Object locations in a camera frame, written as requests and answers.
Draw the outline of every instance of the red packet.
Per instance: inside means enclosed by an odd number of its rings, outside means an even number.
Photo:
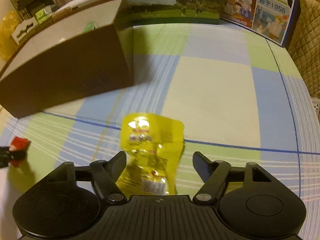
[[[9,151],[27,150],[29,143],[30,141],[28,139],[14,137],[10,144]],[[13,165],[13,167],[18,168],[22,161],[23,160],[12,160],[10,163]]]

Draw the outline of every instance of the cartoon family illustration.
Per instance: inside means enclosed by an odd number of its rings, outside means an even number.
[[[222,6],[224,12],[230,16],[241,18],[249,23],[253,20],[256,1],[257,0],[226,0]]]

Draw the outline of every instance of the brown cardboard box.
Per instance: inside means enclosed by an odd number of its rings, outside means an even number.
[[[82,33],[95,21],[98,28]],[[40,25],[0,72],[0,104],[14,117],[133,85],[126,0],[102,0]]]

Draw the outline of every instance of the yellow snack packet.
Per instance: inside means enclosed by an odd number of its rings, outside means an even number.
[[[130,159],[116,184],[127,197],[176,194],[176,171],[184,148],[182,122],[129,114],[122,122],[120,144]]]

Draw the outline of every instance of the blue stripe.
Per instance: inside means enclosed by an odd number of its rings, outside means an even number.
[[[116,126],[111,126],[111,125],[106,125],[106,124],[100,124],[100,123],[95,123],[95,122],[84,121],[84,120],[81,120],[81,119],[72,118],[72,117],[63,116],[63,115],[58,115],[58,114],[52,114],[52,113],[48,113],[48,112],[44,112],[44,111],[43,111],[43,113],[44,113],[44,114],[50,114],[50,115],[58,116],[58,117],[62,117],[62,118],[66,118],[66,119],[70,119],[70,120],[74,120],[74,121],[77,121],[77,122],[86,123],[86,124],[91,124],[91,125],[106,127],[106,128],[110,128],[110,129],[114,129],[114,130],[121,130],[120,127],[116,127]],[[278,149],[267,149],[267,148],[256,148],[256,147],[247,147],[247,146],[238,146],[238,145],[229,145],[229,144],[203,142],[203,141],[196,141],[196,140],[189,140],[189,139],[185,139],[184,141],[185,141],[185,142],[189,142],[189,143],[198,143],[198,144],[205,144],[205,145],[212,145],[212,146],[220,146],[220,147],[226,147],[226,148],[235,148],[235,149],[254,150],[254,151],[266,151],[266,152],[279,152],[279,153],[294,153],[294,154],[320,155],[320,153],[298,152],[298,151],[278,150]]]
[[[292,115],[281,74],[251,67],[258,105],[260,147],[297,150]]]
[[[288,98],[288,102],[289,102],[289,107],[290,107],[290,111],[291,111],[291,115],[292,115],[292,121],[293,121],[293,126],[294,126],[294,132],[296,134],[296,143],[297,143],[297,154],[298,154],[298,166],[299,166],[299,197],[301,197],[301,168],[300,168],[300,156],[299,156],[299,144],[298,144],[298,135],[297,135],[297,128],[296,128],[296,122],[294,121],[294,116],[293,116],[293,111],[292,111],[292,106],[291,106],[291,102],[290,102],[290,99],[289,99],[289,94],[288,94],[288,91],[287,91],[287,88],[284,84],[284,79],[283,79],[283,76],[282,76],[282,73],[280,71],[280,68],[279,68],[279,65],[278,65],[278,62],[276,60],[276,57],[275,57],[275,54],[273,54],[273,51],[269,45],[269,42],[267,39],[265,39],[268,46],[269,46],[269,49],[271,50],[271,53],[276,61],[276,64],[277,64],[277,67],[278,67],[278,70],[279,70],[279,73],[280,73],[280,76],[281,76],[281,79],[282,79],[282,82],[283,82],[283,86],[284,86],[284,90],[285,90],[285,93],[287,94],[287,98]]]
[[[81,120],[81,119],[78,119],[78,118],[72,118],[72,117],[63,116],[63,115],[59,115],[59,114],[49,113],[49,112],[46,112],[46,111],[42,111],[42,113],[53,115],[53,116],[57,116],[57,117],[62,117],[62,118],[66,118],[66,119],[69,119],[69,120],[82,122],[82,123],[86,123],[86,124],[92,124],[92,125],[95,125],[95,126],[101,126],[101,127],[106,127],[106,128],[115,129],[115,130],[121,130],[119,127],[112,126],[112,125],[107,125],[107,124],[102,124],[102,123],[97,123],[97,122],[89,122],[89,121]]]

